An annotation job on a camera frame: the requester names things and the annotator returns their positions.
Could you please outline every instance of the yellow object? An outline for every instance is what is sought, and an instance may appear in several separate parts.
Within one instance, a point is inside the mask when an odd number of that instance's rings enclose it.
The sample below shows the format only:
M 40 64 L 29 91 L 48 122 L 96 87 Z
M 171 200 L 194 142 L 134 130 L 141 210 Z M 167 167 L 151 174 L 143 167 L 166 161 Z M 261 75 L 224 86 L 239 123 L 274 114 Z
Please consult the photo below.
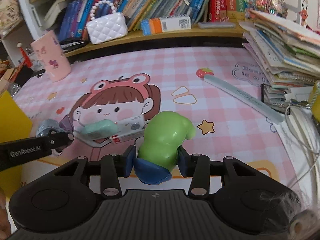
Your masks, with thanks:
M 16 105 L 10 94 L 0 95 L 0 143 L 28 138 L 32 128 L 31 120 Z M 20 187 L 22 166 L 0 172 L 0 187 L 6 197 Z
M 320 122 L 320 80 L 315 83 L 308 102 L 313 116 Z

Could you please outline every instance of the cartoon girl face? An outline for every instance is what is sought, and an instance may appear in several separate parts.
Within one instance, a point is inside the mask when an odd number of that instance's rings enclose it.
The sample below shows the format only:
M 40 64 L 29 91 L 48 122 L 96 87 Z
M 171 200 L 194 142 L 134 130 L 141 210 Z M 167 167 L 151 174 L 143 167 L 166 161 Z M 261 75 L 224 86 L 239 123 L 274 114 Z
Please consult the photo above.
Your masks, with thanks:
M 117 122 L 140 114 L 150 120 L 159 112 L 160 91 L 148 85 L 149 80 L 148 75 L 137 74 L 128 79 L 99 81 L 76 102 L 70 116 L 81 126 L 104 119 Z

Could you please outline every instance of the barcode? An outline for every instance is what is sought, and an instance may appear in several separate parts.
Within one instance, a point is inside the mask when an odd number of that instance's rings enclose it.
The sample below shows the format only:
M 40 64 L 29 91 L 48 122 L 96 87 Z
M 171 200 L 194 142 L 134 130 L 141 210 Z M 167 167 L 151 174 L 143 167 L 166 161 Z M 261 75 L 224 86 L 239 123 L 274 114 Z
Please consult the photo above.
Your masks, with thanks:
M 180 19 L 179 20 L 179 27 L 182 29 L 189 28 L 189 20 L 188 19 Z
M 166 22 L 162 22 L 162 28 L 164 31 L 167 30 L 167 23 Z

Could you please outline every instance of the metal screw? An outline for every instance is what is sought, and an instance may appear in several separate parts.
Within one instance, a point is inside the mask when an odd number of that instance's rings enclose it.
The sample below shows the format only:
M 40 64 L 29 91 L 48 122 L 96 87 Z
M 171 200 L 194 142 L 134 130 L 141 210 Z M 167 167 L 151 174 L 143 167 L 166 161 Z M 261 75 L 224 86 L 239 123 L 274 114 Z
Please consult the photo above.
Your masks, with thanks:
M 72 133 L 68 133 L 68 138 L 72 141 L 75 137 L 73 136 Z
M 202 187 L 195 187 L 191 190 L 191 193 L 195 196 L 203 196 L 207 194 L 207 190 Z
M 109 187 L 103 190 L 104 195 L 106 196 L 115 196 L 119 193 L 119 190 L 117 190 L 114 187 Z

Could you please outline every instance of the green toy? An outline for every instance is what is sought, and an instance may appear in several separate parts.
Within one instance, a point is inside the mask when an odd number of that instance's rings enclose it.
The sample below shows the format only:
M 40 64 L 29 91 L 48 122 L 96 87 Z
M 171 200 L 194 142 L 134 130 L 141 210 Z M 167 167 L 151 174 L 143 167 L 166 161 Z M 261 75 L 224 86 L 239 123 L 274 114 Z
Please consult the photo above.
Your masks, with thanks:
M 177 164 L 178 147 L 185 139 L 190 140 L 195 135 L 196 129 L 188 118 L 171 111 L 160 112 L 146 127 L 138 158 L 171 172 Z

